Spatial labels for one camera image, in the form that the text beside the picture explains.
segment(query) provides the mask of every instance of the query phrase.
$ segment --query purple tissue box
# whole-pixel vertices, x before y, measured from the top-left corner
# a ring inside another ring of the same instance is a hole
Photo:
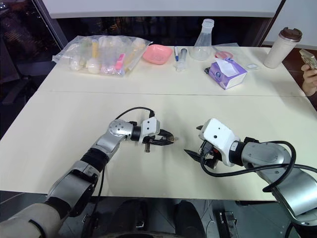
[[[223,72],[221,72],[220,67],[217,62],[212,63],[209,69],[208,75],[213,78],[223,89],[228,89],[242,83],[243,78],[246,76],[247,71],[241,67],[238,63],[230,58],[224,59],[226,62],[233,66],[235,75],[227,77]]]

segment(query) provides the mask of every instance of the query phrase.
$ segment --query hand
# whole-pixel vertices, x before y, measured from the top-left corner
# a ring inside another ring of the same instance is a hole
[[[311,96],[316,92],[317,69],[311,69],[309,65],[305,64],[302,66],[301,70],[304,71],[302,89],[306,96]]]

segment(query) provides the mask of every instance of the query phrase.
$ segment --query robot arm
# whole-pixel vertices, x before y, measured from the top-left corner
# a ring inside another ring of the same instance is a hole
[[[222,161],[229,167],[240,165],[246,169],[291,162],[291,156],[283,146],[274,142],[259,143],[248,137],[242,142],[232,130],[217,119],[210,119],[197,129],[201,130],[199,138],[204,141],[199,153],[185,151],[194,160],[201,162],[204,171],[209,175],[215,177],[235,175],[206,171],[205,165],[215,169],[218,161]],[[256,173],[267,183],[272,184],[285,171],[286,166],[259,170]],[[316,228],[317,182],[312,176],[295,166],[281,183],[270,189],[270,192],[293,223],[308,229]]]
[[[137,126],[136,122],[115,119],[74,165],[51,187],[44,203],[32,204],[7,221],[0,223],[0,237],[53,238],[65,219],[78,216],[89,202],[101,171],[118,150],[123,140],[138,141],[146,145],[168,145],[173,135],[160,129],[153,116]]]

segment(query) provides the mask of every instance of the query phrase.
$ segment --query white tumbler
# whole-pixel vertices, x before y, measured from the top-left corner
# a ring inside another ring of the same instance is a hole
[[[276,68],[285,57],[291,52],[296,44],[301,40],[302,32],[296,28],[293,30],[285,27],[278,34],[277,40],[274,42],[271,50],[269,51],[264,65],[269,68]]]

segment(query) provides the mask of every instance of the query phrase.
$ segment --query pink bowl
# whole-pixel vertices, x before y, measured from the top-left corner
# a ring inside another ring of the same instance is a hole
[[[173,50],[167,46],[151,45],[143,54],[143,59],[151,63],[164,64],[168,61]]]

